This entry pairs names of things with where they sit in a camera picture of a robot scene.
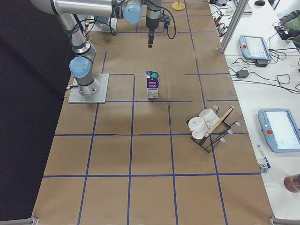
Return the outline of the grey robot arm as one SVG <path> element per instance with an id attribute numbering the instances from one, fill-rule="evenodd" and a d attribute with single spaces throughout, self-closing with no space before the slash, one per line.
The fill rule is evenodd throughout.
<path id="1" fill-rule="evenodd" d="M 80 77 L 74 75 L 77 84 L 78 92 L 82 96 L 93 96 L 100 88 L 100 83 L 95 80 L 92 74 L 93 61 L 96 56 L 96 50 L 83 35 L 79 27 L 79 22 L 76 21 L 75 15 L 99 15 L 110 16 L 113 12 L 112 0 L 32 0 L 31 4 L 42 12 L 56 15 L 61 26 L 66 33 L 72 51 L 76 57 L 70 62 L 84 71 L 83 65 L 87 63 L 85 75 Z"/>
<path id="2" fill-rule="evenodd" d="M 110 26 L 110 19 L 125 19 L 130 24 L 139 23 L 142 17 L 142 7 L 145 5 L 146 10 L 146 27 L 148 28 L 148 47 L 151 48 L 154 43 L 155 29 L 160 23 L 168 29 L 170 17 L 165 14 L 160 0 L 113 0 L 112 12 L 109 16 L 93 16 L 95 23 L 108 25 L 111 33 L 115 31 Z"/>

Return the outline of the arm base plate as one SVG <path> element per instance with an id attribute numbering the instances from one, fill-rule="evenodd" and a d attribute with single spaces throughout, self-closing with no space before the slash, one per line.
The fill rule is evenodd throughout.
<path id="1" fill-rule="evenodd" d="M 116 30 L 117 19 L 108 16 L 94 16 L 94 19 L 96 19 L 96 23 L 93 30 L 99 32 L 110 32 L 111 29 Z"/>
<path id="2" fill-rule="evenodd" d="M 70 104 L 105 104 L 109 74 L 93 74 L 94 81 L 88 86 L 81 86 L 74 79 L 68 102 Z"/>

